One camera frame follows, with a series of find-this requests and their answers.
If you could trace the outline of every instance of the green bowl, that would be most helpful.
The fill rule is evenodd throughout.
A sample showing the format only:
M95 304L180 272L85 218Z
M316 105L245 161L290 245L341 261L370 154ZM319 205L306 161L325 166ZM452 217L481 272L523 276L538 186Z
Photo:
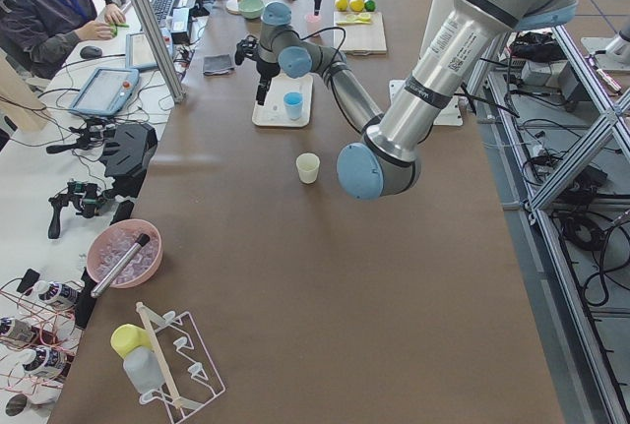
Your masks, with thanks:
M245 19L258 19L262 16L265 9L263 0L240 0L238 3L238 11Z

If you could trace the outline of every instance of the white desk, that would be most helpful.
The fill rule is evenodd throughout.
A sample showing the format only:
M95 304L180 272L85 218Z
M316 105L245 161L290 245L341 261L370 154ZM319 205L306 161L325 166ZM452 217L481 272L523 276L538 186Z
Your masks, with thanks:
M82 60L79 52L85 45L96 45L103 51L103 55L124 54L125 35L137 31L140 27L135 13L127 13L129 29L120 28L118 35L112 40L89 41L80 43L68 58L68 62ZM102 58L84 61L62 69L51 81L48 91L56 89L80 89L97 67L124 67L124 57ZM143 87L153 87L143 91L140 99L138 91ZM63 109L67 107L77 94L76 91L55 91L45 94L41 100L49 107L51 116L62 127L80 127L83 120ZM161 137L164 125L173 108L172 98L168 94L166 85L159 71L147 71L141 73L141 79L134 94L131 96L131 107L126 107L117 117L129 120L142 120L150 122L157 132L157 138ZM144 111L138 111L137 106L142 102ZM76 135L64 131L67 138L65 144L76 140ZM29 145L41 145L58 141L61 136L59 129L53 123L37 133L25 133L18 130L13 138ZM91 151L77 151L90 160L97 160L102 148ZM61 211L61 235L58 239L48 239L47 231L52 219L52 207L48 199L66 187L69 179L77 181L89 181L97 183L101 189L111 188L113 179L104 178L105 166L98 162L87 162L90 169L83 166L80 160L70 151L58 154L47 154L45 146L30 148L9 142L0 151L0 172L2 172L3 189L0 191L0 209L3 214L3 222L0 223L0 256L2 266L0 269L0 284L21 277L28 268L38 271L40 279L72 281L79 280L85 267L85 255L93 240L111 222L111 218L118 206L109 202L101 210L101 215L91 219L85 219L76 215L74 207L69 206ZM12 283L6 290L16 293L18 283ZM8 298L0 296L0 316L18 316L16 305ZM8 351L0 345L0 386L7 386L4 374L14 369L14 373L21 374L19 367L15 366L15 353ZM0 406L4 409L6 402L13 394L0 390ZM8 419L3 410L0 410L0 421ZM35 413L26 411L12 417L14 424L33 424L45 422L47 413Z

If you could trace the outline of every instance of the computer mouse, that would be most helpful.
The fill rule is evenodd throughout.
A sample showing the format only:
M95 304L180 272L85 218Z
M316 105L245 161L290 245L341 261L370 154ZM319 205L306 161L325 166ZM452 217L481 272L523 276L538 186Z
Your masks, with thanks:
M81 58L98 58L102 57L102 50L93 45L87 45L81 49L79 55L81 55Z

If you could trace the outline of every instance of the keyboard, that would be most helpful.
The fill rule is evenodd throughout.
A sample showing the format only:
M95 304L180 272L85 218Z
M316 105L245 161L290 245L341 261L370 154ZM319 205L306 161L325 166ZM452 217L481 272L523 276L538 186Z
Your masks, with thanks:
M173 12L175 0L151 0L151 7L156 15L157 23L162 26L166 18Z

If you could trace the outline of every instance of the tablet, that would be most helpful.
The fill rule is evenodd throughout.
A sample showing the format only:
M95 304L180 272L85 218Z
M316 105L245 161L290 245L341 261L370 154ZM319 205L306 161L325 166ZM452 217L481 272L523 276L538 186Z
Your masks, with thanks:
M135 68L97 68L68 110L79 115L111 116L122 109L139 79Z
M173 41L170 32L166 29L160 29L164 37L164 43L168 54L173 55ZM125 67L135 68L139 71L152 70L158 67L158 62L154 56L149 41L144 32L128 33L125 48Z

